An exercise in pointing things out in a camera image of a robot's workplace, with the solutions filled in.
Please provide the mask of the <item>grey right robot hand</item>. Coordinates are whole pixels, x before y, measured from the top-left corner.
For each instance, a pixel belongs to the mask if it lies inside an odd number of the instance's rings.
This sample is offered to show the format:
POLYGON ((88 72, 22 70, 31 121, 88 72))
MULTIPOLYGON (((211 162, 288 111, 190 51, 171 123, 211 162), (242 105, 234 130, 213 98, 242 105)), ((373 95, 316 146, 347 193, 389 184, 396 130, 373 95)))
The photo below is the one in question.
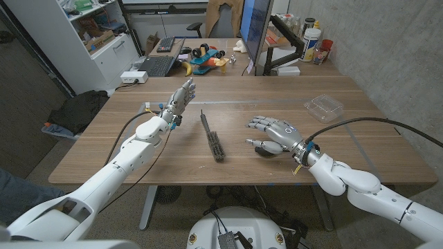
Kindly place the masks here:
POLYGON ((281 154, 284 151, 293 151, 302 141, 302 136, 299 131, 286 120, 278 120, 265 116, 254 116, 246 127, 263 131, 271 140, 261 141, 248 138, 245 140, 245 143, 261 148, 271 154, 281 154))

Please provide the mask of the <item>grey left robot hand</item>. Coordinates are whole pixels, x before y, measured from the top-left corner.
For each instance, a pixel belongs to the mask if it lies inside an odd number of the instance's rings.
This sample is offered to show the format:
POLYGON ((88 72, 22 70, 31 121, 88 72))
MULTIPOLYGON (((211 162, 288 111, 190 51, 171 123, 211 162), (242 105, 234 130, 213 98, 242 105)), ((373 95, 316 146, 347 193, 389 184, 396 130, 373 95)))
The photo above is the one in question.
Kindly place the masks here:
POLYGON ((166 106, 162 110, 160 117, 168 123, 181 125, 182 113, 189 102, 195 97, 195 87, 193 79, 187 80, 182 87, 177 89, 167 101, 166 106))

